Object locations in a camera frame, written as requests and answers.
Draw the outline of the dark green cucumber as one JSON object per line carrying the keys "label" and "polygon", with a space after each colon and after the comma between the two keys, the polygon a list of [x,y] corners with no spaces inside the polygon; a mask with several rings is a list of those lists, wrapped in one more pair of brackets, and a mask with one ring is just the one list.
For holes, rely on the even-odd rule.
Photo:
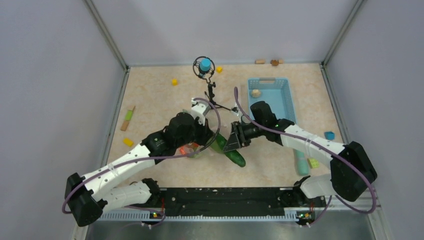
{"label": "dark green cucumber", "polygon": [[234,164],[238,165],[241,168],[244,168],[246,166],[246,160],[244,159],[244,157],[237,150],[224,152],[224,147],[226,146],[226,144],[227,139],[219,133],[216,136],[214,142],[210,145],[210,147],[218,154],[224,154]]}

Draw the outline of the smooth orange carrot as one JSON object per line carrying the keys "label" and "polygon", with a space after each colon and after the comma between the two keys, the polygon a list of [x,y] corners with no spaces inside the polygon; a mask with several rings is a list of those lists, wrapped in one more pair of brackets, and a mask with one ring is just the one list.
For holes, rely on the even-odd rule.
{"label": "smooth orange carrot", "polygon": [[189,153],[197,151],[198,148],[199,148],[198,145],[184,145],[184,146],[179,148],[179,152],[180,152],[181,155],[188,156]]}

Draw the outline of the clear pink zip top bag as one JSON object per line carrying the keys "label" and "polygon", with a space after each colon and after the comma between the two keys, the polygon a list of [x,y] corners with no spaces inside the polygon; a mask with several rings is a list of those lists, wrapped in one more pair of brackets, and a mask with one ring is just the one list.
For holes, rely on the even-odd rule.
{"label": "clear pink zip top bag", "polygon": [[[217,154],[223,154],[224,144],[227,140],[221,134],[222,120],[220,114],[216,114],[218,110],[206,103],[197,103],[190,110],[183,109],[182,112],[191,114],[200,130],[196,131],[195,140],[178,149],[179,153],[188,158],[198,158],[202,154],[201,152],[206,149],[211,149]],[[207,118],[209,112],[216,114],[217,126],[215,129],[210,128],[210,122]]]}

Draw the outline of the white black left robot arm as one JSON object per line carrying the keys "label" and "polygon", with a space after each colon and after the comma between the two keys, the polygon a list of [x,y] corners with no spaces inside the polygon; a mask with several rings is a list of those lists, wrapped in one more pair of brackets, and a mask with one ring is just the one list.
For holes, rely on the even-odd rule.
{"label": "white black left robot arm", "polygon": [[94,223],[100,216],[116,208],[132,204],[154,207],[160,202],[159,187],[145,180],[135,187],[119,187],[134,174],[175,159],[178,148],[196,143],[209,147],[216,137],[209,123],[180,112],[163,129],[149,134],[132,150],[107,166],[83,175],[77,172],[66,179],[62,212],[71,214],[79,227]]}

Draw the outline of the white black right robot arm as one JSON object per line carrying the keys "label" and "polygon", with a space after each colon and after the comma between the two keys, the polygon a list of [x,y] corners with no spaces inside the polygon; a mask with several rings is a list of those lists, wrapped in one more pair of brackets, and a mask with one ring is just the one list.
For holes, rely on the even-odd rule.
{"label": "white black right robot arm", "polygon": [[365,149],[358,142],[334,142],[311,134],[293,121],[278,119],[265,101],[250,106],[254,122],[232,122],[231,133],[223,152],[250,145],[251,140],[266,137],[270,142],[305,153],[330,170],[329,174],[307,176],[298,181],[293,200],[307,206],[313,198],[337,195],[346,201],[356,201],[378,177]]}

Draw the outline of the yellow cube left of microphone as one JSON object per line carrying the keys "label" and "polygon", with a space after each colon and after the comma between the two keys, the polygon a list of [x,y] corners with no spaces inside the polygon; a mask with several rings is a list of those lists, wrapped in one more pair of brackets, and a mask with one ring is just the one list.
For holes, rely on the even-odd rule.
{"label": "yellow cube left of microphone", "polygon": [[173,79],[171,80],[171,84],[172,84],[173,86],[177,86],[177,85],[178,85],[178,80],[177,80],[176,78],[173,78]]}

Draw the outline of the yellow block near left edge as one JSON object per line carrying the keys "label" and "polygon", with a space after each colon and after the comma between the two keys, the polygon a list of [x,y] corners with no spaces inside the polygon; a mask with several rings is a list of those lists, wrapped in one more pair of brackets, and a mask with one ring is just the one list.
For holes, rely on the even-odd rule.
{"label": "yellow block near left edge", "polygon": [[122,142],[123,142],[126,146],[128,146],[128,147],[132,147],[132,146],[133,146],[133,144],[134,144],[134,142],[133,142],[131,139],[129,139],[129,138],[124,138],[124,139],[122,140]]}

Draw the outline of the green and wood block stick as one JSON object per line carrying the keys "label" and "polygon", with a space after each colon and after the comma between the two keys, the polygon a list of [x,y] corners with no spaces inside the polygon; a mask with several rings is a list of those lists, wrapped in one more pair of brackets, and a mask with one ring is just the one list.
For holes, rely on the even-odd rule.
{"label": "green and wood block stick", "polygon": [[130,121],[132,119],[132,116],[134,114],[135,108],[136,108],[135,105],[130,105],[127,108],[125,116],[124,116],[124,120],[123,120],[122,125],[120,127],[121,131],[125,132],[128,129],[128,126],[129,126]]}

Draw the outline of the light blue perforated plastic basket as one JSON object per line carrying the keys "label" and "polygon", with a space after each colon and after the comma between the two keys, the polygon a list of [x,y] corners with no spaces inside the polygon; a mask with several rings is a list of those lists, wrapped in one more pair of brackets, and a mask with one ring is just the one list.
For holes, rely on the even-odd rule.
{"label": "light blue perforated plastic basket", "polygon": [[[261,96],[251,97],[251,90],[258,89]],[[264,101],[278,119],[296,122],[296,111],[289,80],[284,77],[256,77],[247,80],[248,105]]]}

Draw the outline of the teal cylinder roller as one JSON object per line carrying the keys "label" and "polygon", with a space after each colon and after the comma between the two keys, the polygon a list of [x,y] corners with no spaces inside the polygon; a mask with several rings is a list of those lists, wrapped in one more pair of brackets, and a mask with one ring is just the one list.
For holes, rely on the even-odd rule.
{"label": "teal cylinder roller", "polygon": [[308,161],[303,152],[294,150],[295,166],[299,176],[307,176],[310,172]]}

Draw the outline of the yellow-green cube block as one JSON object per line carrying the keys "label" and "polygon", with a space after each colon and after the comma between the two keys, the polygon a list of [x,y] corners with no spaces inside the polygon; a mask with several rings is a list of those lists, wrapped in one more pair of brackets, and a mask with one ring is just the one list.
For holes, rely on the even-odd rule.
{"label": "yellow-green cube block", "polygon": [[311,169],[316,169],[316,168],[320,167],[320,162],[318,160],[314,159],[314,158],[308,158],[307,162],[308,162],[309,167]]}

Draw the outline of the blue cube block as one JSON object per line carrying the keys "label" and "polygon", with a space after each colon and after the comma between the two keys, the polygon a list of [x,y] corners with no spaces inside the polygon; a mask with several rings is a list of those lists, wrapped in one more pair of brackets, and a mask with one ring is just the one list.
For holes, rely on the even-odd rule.
{"label": "blue cube block", "polygon": [[334,140],[336,138],[336,134],[334,132],[332,132],[332,131],[326,131],[326,132],[324,132],[324,137],[327,140],[332,141],[332,140]]}

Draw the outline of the blue microphone in shock mount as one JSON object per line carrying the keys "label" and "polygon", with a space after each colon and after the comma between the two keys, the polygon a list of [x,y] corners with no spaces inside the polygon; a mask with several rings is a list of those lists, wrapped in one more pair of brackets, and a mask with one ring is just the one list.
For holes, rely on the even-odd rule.
{"label": "blue microphone in shock mount", "polygon": [[192,70],[198,78],[209,81],[215,74],[216,66],[209,57],[199,56],[194,60]]}

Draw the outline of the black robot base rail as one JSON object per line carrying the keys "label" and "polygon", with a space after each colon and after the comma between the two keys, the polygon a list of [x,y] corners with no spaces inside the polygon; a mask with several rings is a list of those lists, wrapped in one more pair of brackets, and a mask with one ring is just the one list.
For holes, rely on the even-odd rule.
{"label": "black robot base rail", "polygon": [[169,187],[136,207],[163,210],[169,217],[274,217],[289,208],[315,210],[327,203],[324,197],[306,198],[292,187]]}

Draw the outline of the wooden cork pieces at wall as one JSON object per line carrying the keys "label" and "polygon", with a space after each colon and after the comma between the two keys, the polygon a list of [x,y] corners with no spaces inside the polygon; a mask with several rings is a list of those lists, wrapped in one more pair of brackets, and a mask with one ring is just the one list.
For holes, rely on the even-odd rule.
{"label": "wooden cork pieces at wall", "polygon": [[284,64],[283,59],[271,59],[267,61],[266,59],[256,59],[254,62],[256,65],[264,65],[266,63],[270,64],[271,66],[278,66]]}

